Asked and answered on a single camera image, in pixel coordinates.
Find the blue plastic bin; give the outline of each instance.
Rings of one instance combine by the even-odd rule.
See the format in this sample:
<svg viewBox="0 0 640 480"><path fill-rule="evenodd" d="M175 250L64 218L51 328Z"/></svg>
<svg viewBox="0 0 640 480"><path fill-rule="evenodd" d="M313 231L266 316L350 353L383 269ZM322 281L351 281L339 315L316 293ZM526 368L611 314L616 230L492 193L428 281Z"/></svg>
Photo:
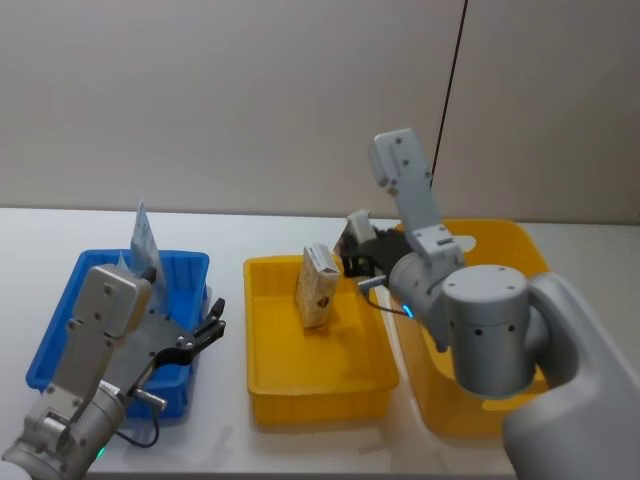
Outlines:
<svg viewBox="0 0 640 480"><path fill-rule="evenodd" d="M71 273L51 323L44 334L40 347L27 372L27 385L41 392L51 382L67 343L66 325L71 319L73 305L91 267L105 263L118 263L120 252L127 264L131 263L130 250L87 250L83 252ZM169 288L169 310L171 317L186 330L193 330L202 322L202 305L207 298L205 281L209 257L204 253L163 250L162 265ZM144 384L145 390L166 399L169 403L161 418L181 417L189 402L189 385L194 365L179 367L166 365L159 368ZM150 408L135 399L129 417L150 417Z"/></svg>

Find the white table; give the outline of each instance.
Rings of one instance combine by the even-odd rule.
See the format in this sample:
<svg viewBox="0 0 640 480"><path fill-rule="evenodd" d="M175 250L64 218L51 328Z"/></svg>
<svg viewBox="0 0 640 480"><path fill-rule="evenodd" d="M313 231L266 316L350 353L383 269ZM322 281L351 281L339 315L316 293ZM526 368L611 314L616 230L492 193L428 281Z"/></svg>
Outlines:
<svg viewBox="0 0 640 480"><path fill-rule="evenodd" d="M499 444L452 444L420 420L391 319L400 385L386 418L366 424L261 432L246 390L242 265L250 257L332 244L339 218L150 214L160 248L207 253L207 282L227 300L225 337L203 352L188 417L162 426L149 450L114 438L90 479L207 478L214 473L512 474ZM21 431L37 393L24 375L79 253L126 248L132 212L0 209L0 447ZM379 221L391 226L392 220ZM592 302L640 369L640 227L529 224L551 267Z"/></svg>

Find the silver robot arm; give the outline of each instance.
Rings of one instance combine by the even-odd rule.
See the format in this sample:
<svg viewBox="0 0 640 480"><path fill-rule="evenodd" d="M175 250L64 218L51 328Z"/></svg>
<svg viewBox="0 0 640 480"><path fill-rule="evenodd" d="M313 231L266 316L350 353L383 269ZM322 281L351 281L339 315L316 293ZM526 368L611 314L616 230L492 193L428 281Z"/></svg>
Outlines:
<svg viewBox="0 0 640 480"><path fill-rule="evenodd" d="M503 426L520 478L640 478L640 380L587 302L552 273L529 281L506 266L465 267L412 130L378 135L371 161L406 233L374 229L366 211L348 217L337 245L345 275L370 277L359 283L366 295L387 286L439 351L451 347L456 380L475 395L515 395L540 366L551 390Z"/></svg>
<svg viewBox="0 0 640 480"><path fill-rule="evenodd" d="M154 277L153 268L141 277L115 265L89 270L53 380L4 453L0 472L9 473L8 462L33 480L83 478L134 397L156 411L166 406L142 390L151 374L167 364L188 365L222 337L224 300L218 299L201 327L187 332L148 309Z"/></svg>

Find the blue led light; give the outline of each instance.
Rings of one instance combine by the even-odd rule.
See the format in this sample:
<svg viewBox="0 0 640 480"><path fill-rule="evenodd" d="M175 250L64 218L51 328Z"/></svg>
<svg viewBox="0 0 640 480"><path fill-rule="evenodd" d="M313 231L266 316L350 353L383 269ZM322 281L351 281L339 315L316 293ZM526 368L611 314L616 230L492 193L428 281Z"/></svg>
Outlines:
<svg viewBox="0 0 640 480"><path fill-rule="evenodd" d="M407 317L409 318L413 318L413 312L411 311L411 309L409 308L409 305L403 305L402 309L405 311L405 313L407 314Z"/></svg>

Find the black cable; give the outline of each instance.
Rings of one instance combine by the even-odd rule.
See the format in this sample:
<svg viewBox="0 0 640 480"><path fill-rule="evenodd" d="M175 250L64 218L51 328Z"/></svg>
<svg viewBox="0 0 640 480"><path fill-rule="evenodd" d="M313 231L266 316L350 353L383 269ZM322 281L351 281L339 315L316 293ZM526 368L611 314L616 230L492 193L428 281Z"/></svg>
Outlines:
<svg viewBox="0 0 640 480"><path fill-rule="evenodd" d="M449 85L447 85L447 94L444 97L444 108L442 109L442 117L440 118L440 130L438 131L438 141L436 143L436 152L433 155L433 166L431 167L431 185L433 185L433 177L436 174L436 163L438 161L438 153L440 152L440 141L442 140L442 132L444 130L444 119L447 116L447 108L449 107L449 96L451 95L451 86L453 85L453 75L456 72L456 63L458 63L458 51L460 50L460 40L462 39L462 28L464 27L464 18L467 16L467 5L469 0L464 0L462 7L462 16L460 17L460 28L458 29L458 39L456 40L456 49L453 53L453 62L451 63L451 73L449 74Z"/></svg>
<svg viewBox="0 0 640 480"><path fill-rule="evenodd" d="M364 297L365 302L367 302L372 307L377 308L378 310L382 310L383 312L395 313L396 315L404 315L405 317L409 316L407 315L407 312L401 312L400 310L394 310L393 308L387 308L383 307L382 305L378 305L377 303L373 303L369 298L369 291L367 291L366 293L362 292L362 296Z"/></svg>
<svg viewBox="0 0 640 480"><path fill-rule="evenodd" d="M119 432L119 431L116 431L116 435L118 435L123 440L126 440L131 445L133 445L134 447L151 448L158 442L158 438L160 438L160 425L158 425L158 416L156 415L156 409L155 408L153 408L151 410L151 420L153 421L153 426L156 429L156 433L155 433L155 435L153 437L153 440L151 440L149 443L138 442L137 440L134 440L133 438L128 437L127 435L125 435L124 433Z"/></svg>

